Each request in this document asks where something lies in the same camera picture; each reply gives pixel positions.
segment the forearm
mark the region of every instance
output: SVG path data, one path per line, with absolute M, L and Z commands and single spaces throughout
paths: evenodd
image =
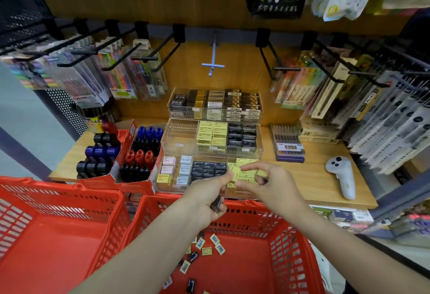
M 424 293 L 430 281 L 353 234 L 306 210 L 293 223 L 362 294 Z
M 177 200 L 74 293 L 158 293 L 203 227 L 196 207 Z

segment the hand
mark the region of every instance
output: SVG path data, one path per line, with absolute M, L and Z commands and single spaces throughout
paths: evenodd
M 224 215 L 227 207 L 224 204 L 224 197 L 221 197 L 219 205 L 220 212 L 216 213 L 211 208 L 211 203 L 218 197 L 220 190 L 225 191 L 225 186 L 233 178 L 233 172 L 229 171 L 224 175 L 196 180 L 191 183 L 184 195 L 189 205 L 196 205 L 199 216 L 202 218 L 202 228 L 206 228 L 211 222 Z
M 259 161 L 243 165 L 240 169 L 242 171 L 260 169 L 267 173 L 269 181 L 266 184 L 258 175 L 254 177 L 258 184 L 243 180 L 235 184 L 255 194 L 273 213 L 282 216 L 288 222 L 295 225 L 298 218 L 309 210 L 309 205 L 304 201 L 293 176 L 282 166 Z

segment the red cap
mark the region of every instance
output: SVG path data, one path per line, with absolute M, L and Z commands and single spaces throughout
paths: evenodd
M 152 150 L 148 150 L 145 154 L 145 164 L 149 170 L 152 170 L 155 164 L 154 154 Z
M 145 153 L 142 149 L 139 149 L 135 155 L 136 164 L 138 167 L 142 168 L 145 166 Z
M 112 134 L 118 135 L 118 129 L 116 128 L 115 123 L 112 123 L 112 122 L 103 122 L 101 124 L 101 129 L 105 133 L 112 133 Z
M 126 156 L 126 163 L 128 166 L 133 166 L 134 158 L 135 158 L 134 150 L 130 150 Z

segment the white game controller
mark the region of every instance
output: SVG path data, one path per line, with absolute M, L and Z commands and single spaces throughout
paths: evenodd
M 329 159 L 325 170 L 336 174 L 341 183 L 342 194 L 347 200 L 355 199 L 355 182 L 352 173 L 351 161 L 343 156 Z

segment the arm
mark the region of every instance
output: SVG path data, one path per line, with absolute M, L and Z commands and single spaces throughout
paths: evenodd
M 232 177 L 229 172 L 194 181 L 142 234 L 72 293 L 158 293 L 198 232 L 227 210 L 222 203 L 217 214 L 209 206 Z
M 255 162 L 241 169 L 266 171 L 267 184 L 255 176 L 260 185 L 246 181 L 238 181 L 236 185 L 254 193 L 275 214 L 293 224 L 357 292 L 428 292 L 430 280 L 314 212 L 298 191 L 291 173 L 283 167 Z

